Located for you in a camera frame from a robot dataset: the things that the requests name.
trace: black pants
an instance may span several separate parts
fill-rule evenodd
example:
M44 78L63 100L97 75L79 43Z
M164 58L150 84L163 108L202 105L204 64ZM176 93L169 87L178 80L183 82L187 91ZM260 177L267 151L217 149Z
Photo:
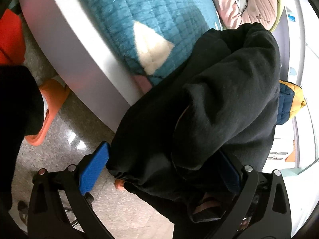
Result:
M23 138L39 133L43 118L42 95L29 70L0 66L0 238L26 238L8 214L11 183Z

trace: cream patch on blanket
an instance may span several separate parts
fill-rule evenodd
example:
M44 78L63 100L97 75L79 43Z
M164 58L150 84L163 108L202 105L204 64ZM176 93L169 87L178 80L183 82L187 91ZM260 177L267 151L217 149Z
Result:
M133 30L138 59L145 72L151 75L166 61L174 44L138 21L134 21Z

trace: silver screw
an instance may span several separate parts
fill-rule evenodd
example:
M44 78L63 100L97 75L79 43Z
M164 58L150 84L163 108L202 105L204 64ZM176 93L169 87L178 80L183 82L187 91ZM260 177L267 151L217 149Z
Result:
M279 170L274 170L275 175L280 176L281 172Z
M43 174L45 174L46 171L47 171L46 169L42 168L42 169L40 169L40 170L38 171L38 174L39 174L39 175L43 175Z
M77 166L75 164L71 164L71 165L68 166L68 171L69 172L73 172L73 171L75 171L76 167Z
M245 170L246 170L246 172L252 172L253 168L250 165L246 165Z

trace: teal blanket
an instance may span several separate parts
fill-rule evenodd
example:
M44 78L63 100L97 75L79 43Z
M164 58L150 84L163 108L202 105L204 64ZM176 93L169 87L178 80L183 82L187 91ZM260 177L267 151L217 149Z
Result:
M143 86L158 84L210 28L221 29L212 0L82 0L102 36Z

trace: speckled floor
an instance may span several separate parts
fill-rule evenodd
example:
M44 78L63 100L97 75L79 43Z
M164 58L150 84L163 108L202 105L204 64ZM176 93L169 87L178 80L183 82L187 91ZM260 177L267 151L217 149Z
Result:
M38 84L56 75L34 40L24 19L26 61ZM76 137L71 141L71 134ZM114 133L100 121L74 94L71 93L53 121L42 145L33 147L23 141L18 155L12 183L14 200L10 214L21 228L17 202L29 202L32 190L32 176L42 167L49 171L63 170L69 164L77 164L102 140L111 142ZM91 194L94 196L93 209L102 223L116 239L170 239L173 224L157 213L147 203L128 192L114 188L114 178L104 169ZM65 195L63 203L68 205Z

